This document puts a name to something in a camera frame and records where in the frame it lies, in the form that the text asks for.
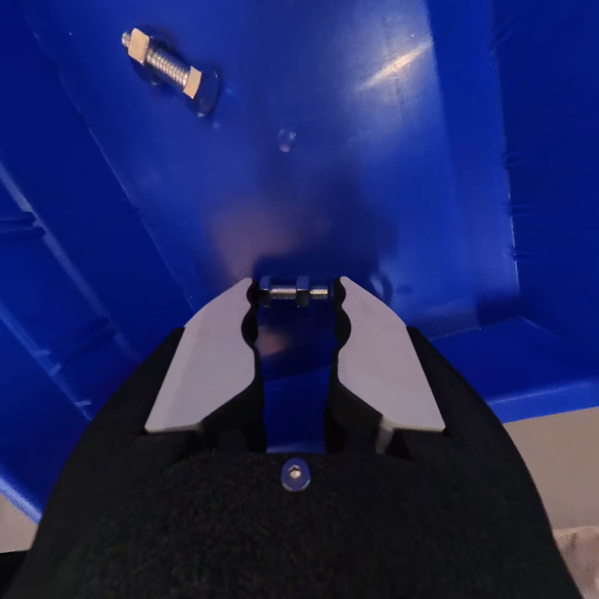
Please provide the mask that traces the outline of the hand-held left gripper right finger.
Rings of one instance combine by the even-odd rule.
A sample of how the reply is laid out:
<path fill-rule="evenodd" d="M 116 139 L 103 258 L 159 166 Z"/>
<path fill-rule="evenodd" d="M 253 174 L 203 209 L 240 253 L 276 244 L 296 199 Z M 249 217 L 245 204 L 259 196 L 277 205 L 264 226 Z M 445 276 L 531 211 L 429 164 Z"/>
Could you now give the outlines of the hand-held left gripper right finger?
<path fill-rule="evenodd" d="M 401 433 L 442 434 L 446 424 L 408 327 L 346 276 L 333 283 L 335 339 L 324 408 L 327 453 L 352 446 L 407 453 Z"/>

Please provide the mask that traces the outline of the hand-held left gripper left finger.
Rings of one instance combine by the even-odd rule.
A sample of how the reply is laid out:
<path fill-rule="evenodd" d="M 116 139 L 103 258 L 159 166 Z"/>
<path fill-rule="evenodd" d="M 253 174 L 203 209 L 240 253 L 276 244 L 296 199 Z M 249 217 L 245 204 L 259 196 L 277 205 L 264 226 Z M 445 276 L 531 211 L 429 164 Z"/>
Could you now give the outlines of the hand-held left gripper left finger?
<path fill-rule="evenodd" d="M 144 424 L 146 434 L 191 431 L 214 447 L 239 432 L 250 452 L 266 452 L 256 348 L 259 291 L 257 281 L 245 278 L 188 321 Z"/>

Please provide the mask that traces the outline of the steel hex bolt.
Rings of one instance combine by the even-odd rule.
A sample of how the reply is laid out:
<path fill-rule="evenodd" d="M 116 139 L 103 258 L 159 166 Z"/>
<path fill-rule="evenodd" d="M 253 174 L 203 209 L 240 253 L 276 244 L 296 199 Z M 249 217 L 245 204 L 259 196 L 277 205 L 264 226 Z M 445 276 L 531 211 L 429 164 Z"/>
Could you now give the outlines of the steel hex bolt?
<path fill-rule="evenodd" d="M 314 283 L 310 279 L 310 294 L 310 304 L 327 301 L 330 296 L 329 286 L 324 283 Z M 295 296 L 296 280 L 293 283 L 277 282 L 269 275 L 259 279 L 259 300 L 263 306 L 269 306 L 273 302 L 293 302 L 297 306 Z"/>
<path fill-rule="evenodd" d="M 179 61 L 167 50 L 161 49 L 155 45 L 151 38 L 150 49 L 146 58 L 146 63 L 141 65 L 134 60 L 132 61 L 145 70 L 152 71 L 156 76 L 165 80 L 166 82 L 173 84 L 189 99 L 194 100 L 198 95 L 202 81 L 202 72 L 192 65 L 184 64 L 183 62 Z"/>

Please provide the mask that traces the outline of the blue plastic bin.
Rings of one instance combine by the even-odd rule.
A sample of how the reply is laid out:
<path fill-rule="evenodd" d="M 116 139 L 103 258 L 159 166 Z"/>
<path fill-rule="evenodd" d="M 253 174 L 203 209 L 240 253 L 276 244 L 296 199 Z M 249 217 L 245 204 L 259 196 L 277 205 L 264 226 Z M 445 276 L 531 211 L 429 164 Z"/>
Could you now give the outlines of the blue plastic bin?
<path fill-rule="evenodd" d="M 353 279 L 504 423 L 598 407 L 598 1 L 1 1 L 1 494 L 37 523 L 116 387 L 264 275 Z"/>

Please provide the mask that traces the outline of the grey desk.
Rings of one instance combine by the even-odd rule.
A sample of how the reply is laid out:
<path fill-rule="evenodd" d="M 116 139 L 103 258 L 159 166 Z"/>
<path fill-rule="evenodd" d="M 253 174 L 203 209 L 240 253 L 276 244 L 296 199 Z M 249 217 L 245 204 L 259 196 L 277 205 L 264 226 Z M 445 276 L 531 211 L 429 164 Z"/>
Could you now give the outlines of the grey desk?
<path fill-rule="evenodd" d="M 598 527 L 598 408 L 504 425 L 553 529 Z"/>

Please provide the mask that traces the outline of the person's white shirt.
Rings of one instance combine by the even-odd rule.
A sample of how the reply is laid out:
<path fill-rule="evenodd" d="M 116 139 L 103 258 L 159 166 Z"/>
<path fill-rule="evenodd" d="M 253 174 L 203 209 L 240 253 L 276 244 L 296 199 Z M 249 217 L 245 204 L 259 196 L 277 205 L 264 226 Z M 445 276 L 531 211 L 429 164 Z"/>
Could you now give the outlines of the person's white shirt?
<path fill-rule="evenodd" d="M 556 529 L 553 536 L 583 598 L 598 598 L 598 526 Z"/>

